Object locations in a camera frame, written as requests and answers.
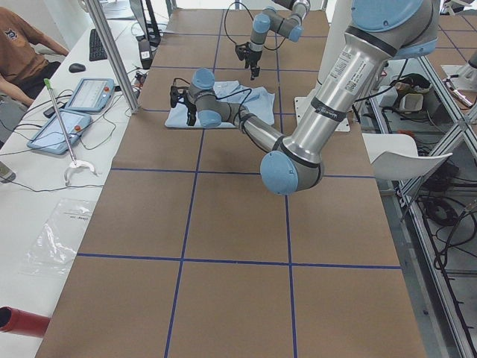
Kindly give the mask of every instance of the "black keyboard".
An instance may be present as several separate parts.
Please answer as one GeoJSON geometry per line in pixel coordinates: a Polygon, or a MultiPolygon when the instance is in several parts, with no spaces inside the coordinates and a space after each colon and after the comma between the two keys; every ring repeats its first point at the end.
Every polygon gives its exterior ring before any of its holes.
{"type": "Polygon", "coordinates": [[[99,38],[98,32],[95,28],[93,28],[89,33],[89,60],[99,61],[106,59],[106,50],[101,43],[101,39],[99,38]]]}

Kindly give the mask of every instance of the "tablet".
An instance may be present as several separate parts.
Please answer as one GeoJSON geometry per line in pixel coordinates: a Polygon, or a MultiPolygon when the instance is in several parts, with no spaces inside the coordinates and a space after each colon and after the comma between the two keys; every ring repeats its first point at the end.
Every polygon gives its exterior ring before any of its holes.
{"type": "MultiPolygon", "coordinates": [[[[86,113],[64,109],[60,110],[60,113],[65,123],[66,132],[69,133],[69,141],[73,145],[80,139],[81,134],[91,123],[91,116],[86,113]]],[[[68,145],[56,114],[40,128],[37,134],[27,143],[27,146],[51,154],[63,154],[68,150],[68,145]]]]}
{"type": "Polygon", "coordinates": [[[98,113],[114,93],[111,78],[82,78],[65,108],[77,112],[98,113]]]}

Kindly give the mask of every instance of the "clear plastic bag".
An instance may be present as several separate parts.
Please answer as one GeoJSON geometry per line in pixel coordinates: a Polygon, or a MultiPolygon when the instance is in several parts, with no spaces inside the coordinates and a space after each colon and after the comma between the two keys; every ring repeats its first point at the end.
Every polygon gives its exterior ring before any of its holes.
{"type": "Polygon", "coordinates": [[[68,276],[96,201],[61,199],[22,260],[20,272],[68,276]]]}

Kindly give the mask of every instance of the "computer mouse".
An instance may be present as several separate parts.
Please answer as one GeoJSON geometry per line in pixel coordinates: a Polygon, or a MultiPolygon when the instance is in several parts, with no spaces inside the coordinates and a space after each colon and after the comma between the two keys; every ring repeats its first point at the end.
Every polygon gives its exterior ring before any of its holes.
{"type": "Polygon", "coordinates": [[[72,63],[71,65],[69,65],[68,70],[71,73],[82,72],[86,70],[86,66],[81,63],[72,63]]]}

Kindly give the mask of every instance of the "light blue towel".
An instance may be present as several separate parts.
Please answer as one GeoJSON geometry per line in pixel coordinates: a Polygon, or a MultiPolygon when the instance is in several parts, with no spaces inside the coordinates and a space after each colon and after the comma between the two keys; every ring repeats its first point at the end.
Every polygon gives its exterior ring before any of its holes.
{"type": "MultiPolygon", "coordinates": [[[[249,87],[241,86],[238,81],[215,82],[214,91],[218,98],[231,95],[232,93],[245,90],[249,87]]],[[[221,101],[229,103],[241,103],[248,92],[237,93],[229,98],[221,101]]],[[[263,122],[272,125],[275,123],[274,118],[274,100],[275,95],[268,93],[264,87],[253,88],[244,106],[259,117],[263,122]]],[[[165,126],[169,128],[200,128],[199,119],[197,119],[194,127],[187,125],[187,108],[183,104],[178,104],[175,108],[171,108],[169,117],[165,121],[165,126]]],[[[232,123],[222,123],[218,128],[235,128],[232,123]]]]}

